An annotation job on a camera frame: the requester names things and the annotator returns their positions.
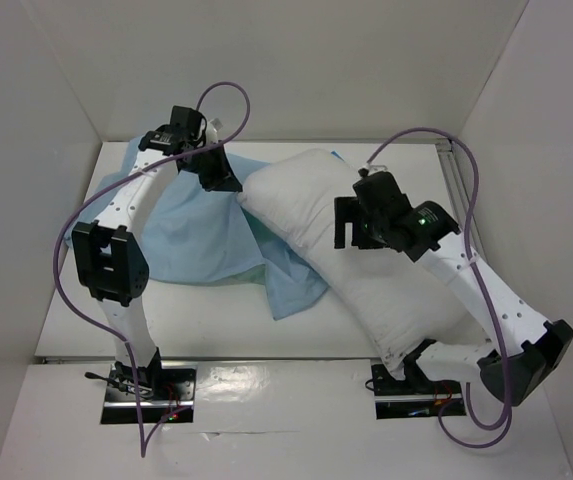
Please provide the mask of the blue green pillowcase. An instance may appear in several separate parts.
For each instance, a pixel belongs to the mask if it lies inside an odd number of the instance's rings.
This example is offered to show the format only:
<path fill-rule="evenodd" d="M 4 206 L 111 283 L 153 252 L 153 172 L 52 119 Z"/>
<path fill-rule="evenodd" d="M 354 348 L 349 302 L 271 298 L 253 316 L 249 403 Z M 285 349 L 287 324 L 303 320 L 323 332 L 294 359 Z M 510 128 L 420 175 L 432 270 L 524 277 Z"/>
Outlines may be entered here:
<path fill-rule="evenodd" d="M 276 320 L 314 306 L 327 283 L 229 192 L 205 191 L 194 173 L 174 171 L 139 241 L 151 279 L 215 287 L 256 284 Z"/>

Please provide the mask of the white pillow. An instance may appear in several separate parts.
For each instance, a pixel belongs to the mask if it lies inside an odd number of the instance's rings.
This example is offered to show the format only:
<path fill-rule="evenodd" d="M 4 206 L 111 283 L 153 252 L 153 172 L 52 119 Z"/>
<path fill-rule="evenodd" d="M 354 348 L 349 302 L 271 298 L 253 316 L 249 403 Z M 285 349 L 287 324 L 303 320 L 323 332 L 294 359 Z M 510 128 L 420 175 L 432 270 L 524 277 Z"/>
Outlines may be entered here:
<path fill-rule="evenodd" d="M 251 173 L 238 201 L 322 277 L 390 373 L 432 339 L 420 359 L 429 379 L 479 382 L 477 360 L 493 348 L 484 340 L 461 344 L 459 328 L 472 322 L 445 285 L 391 249 L 335 248 L 334 201 L 353 195 L 357 179 L 351 165 L 311 149 Z"/>

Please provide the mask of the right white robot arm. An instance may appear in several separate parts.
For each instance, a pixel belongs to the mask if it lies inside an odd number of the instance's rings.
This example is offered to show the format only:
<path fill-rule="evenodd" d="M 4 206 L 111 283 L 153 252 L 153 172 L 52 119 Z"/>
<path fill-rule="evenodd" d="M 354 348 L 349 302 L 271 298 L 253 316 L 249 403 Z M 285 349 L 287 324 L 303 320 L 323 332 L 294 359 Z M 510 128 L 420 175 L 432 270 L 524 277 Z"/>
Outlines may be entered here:
<path fill-rule="evenodd" d="M 393 175 L 363 173 L 352 197 L 334 201 L 334 246 L 390 248 L 431 273 L 488 335 L 483 345 L 424 339 L 403 357 L 402 379 L 414 392 L 442 380 L 481 382 L 496 399 L 520 405 L 564 357 L 573 329 L 530 307 L 471 247 L 438 203 L 412 206 Z"/>

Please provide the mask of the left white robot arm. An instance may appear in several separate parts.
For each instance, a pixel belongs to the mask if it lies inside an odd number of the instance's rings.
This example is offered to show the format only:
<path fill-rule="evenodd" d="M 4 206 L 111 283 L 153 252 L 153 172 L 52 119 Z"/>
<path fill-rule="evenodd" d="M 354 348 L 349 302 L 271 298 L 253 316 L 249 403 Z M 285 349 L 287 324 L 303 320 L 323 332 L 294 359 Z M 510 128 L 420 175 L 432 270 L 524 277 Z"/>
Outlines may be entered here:
<path fill-rule="evenodd" d="M 131 181 L 117 188 L 94 219 L 77 222 L 71 231 L 79 281 L 119 335 L 116 380 L 142 399 L 159 394 L 164 376 L 143 308 L 150 269 L 139 242 L 155 204 L 181 171 L 197 175 L 205 191 L 242 189 L 214 124 L 192 108 L 176 106 L 169 123 L 140 140 Z"/>

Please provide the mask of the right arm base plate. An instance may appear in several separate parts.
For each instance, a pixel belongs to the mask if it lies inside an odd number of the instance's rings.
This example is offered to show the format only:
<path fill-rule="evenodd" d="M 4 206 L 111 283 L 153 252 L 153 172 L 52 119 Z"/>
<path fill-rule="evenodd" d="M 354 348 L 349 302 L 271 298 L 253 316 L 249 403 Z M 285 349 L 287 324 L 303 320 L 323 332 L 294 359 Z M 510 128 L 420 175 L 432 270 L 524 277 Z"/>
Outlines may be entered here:
<path fill-rule="evenodd" d="M 445 416 L 466 416 L 462 387 L 451 380 L 397 380 L 383 364 L 372 363 L 371 378 L 364 386 L 374 395 L 378 420 L 437 417 L 443 406 Z"/>

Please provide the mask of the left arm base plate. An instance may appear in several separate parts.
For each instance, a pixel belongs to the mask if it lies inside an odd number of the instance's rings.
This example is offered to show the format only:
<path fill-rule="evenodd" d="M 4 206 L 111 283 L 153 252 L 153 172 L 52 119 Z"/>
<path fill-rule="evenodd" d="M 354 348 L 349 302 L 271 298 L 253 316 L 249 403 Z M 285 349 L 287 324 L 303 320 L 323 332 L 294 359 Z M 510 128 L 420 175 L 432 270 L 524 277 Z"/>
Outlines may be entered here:
<path fill-rule="evenodd" d="M 167 415 L 167 423 L 192 423 L 197 365 L 163 362 L 157 385 L 141 389 L 142 419 L 153 425 Z M 114 365 L 100 380 L 106 383 L 100 423 L 103 425 L 137 424 L 135 389 L 130 380 L 120 381 Z"/>

